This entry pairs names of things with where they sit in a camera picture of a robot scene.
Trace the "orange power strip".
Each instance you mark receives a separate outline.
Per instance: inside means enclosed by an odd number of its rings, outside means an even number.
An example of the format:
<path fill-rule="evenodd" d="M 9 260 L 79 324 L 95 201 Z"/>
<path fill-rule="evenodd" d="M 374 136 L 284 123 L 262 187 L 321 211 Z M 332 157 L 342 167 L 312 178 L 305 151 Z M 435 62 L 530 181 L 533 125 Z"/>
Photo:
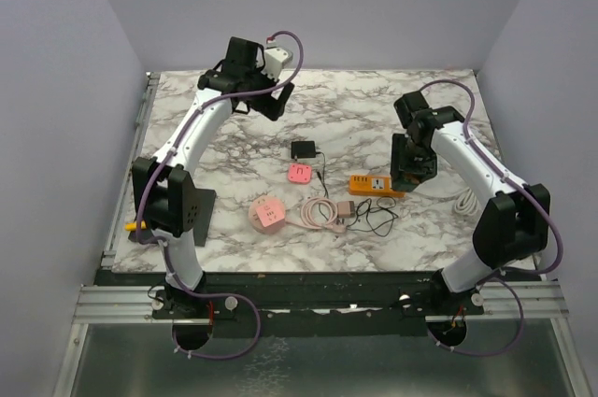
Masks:
<path fill-rule="evenodd" d="M 403 198 L 403 191 L 391 188 L 391 178 L 371 175 L 351 175 L 349 178 L 349 194 L 369 197 Z"/>

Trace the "black power adapter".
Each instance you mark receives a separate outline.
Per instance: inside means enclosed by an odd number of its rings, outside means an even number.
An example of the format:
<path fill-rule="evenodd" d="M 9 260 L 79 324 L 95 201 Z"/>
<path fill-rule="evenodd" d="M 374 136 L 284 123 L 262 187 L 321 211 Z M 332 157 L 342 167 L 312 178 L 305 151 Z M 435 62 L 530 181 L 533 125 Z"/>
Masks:
<path fill-rule="evenodd" d="M 295 140 L 291 142 L 291 158 L 313 159 L 318 156 L 316 143 L 313 140 Z"/>

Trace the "pink round power hub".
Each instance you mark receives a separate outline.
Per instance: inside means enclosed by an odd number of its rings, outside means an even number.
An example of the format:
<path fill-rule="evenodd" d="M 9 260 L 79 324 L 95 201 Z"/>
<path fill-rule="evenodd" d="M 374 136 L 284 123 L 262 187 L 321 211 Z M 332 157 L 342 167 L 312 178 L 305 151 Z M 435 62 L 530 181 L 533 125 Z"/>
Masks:
<path fill-rule="evenodd" d="M 249 222 L 261 234 L 275 234 L 286 225 L 286 207 L 277 197 L 261 196 L 249 206 Z"/>

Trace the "green cube socket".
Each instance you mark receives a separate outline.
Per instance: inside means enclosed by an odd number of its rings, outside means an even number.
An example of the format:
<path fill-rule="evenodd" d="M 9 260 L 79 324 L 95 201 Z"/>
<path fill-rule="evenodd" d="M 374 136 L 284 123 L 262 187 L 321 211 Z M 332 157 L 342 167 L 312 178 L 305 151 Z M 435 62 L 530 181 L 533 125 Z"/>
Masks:
<path fill-rule="evenodd" d="M 421 184 L 420 175 L 411 172 L 403 173 L 403 181 L 404 183 L 411 184 L 412 186 L 418 186 Z"/>

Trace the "pink cube socket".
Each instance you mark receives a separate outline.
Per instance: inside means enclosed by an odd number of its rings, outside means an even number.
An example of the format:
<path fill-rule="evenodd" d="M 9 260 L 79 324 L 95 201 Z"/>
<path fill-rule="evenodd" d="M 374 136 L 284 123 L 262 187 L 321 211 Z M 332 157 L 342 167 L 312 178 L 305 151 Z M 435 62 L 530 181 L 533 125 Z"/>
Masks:
<path fill-rule="evenodd" d="M 285 224 L 285 209 L 277 203 L 266 202 L 258 206 L 256 214 L 265 229 L 270 230 Z"/>

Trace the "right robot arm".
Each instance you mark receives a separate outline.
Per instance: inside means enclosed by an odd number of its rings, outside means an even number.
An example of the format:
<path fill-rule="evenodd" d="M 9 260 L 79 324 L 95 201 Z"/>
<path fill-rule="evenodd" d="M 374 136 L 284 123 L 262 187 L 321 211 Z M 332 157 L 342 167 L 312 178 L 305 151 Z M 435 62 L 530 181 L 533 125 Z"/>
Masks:
<path fill-rule="evenodd" d="M 499 163 L 455 107 L 432 108 L 420 91 L 402 95 L 393 107 L 404 131 L 392 137 L 392 189 L 413 192 L 436 177 L 438 162 L 444 160 L 481 210 L 471 248 L 435 273 L 429 291 L 431 307 L 449 314 L 462 304 L 463 292 L 547 246 L 550 194 Z"/>

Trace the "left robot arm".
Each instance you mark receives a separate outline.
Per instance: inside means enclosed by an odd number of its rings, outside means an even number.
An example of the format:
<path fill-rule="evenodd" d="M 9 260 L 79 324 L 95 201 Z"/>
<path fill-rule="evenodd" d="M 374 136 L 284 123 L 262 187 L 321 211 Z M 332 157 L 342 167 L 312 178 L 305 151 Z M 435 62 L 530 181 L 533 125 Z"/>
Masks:
<path fill-rule="evenodd" d="M 182 315 L 200 315 L 206 294 L 199 289 L 204 270 L 195 252 L 193 226 L 201 214 L 193 174 L 220 127 L 239 105 L 271 121 L 284 113 L 292 78 L 283 70 L 300 70 L 305 49 L 292 32 L 277 31 L 264 43 L 231 37 L 224 57 L 200 76 L 190 109 L 168 140 L 131 168 L 135 199 L 135 240 L 161 248 L 166 283 L 177 289 L 174 306 Z"/>

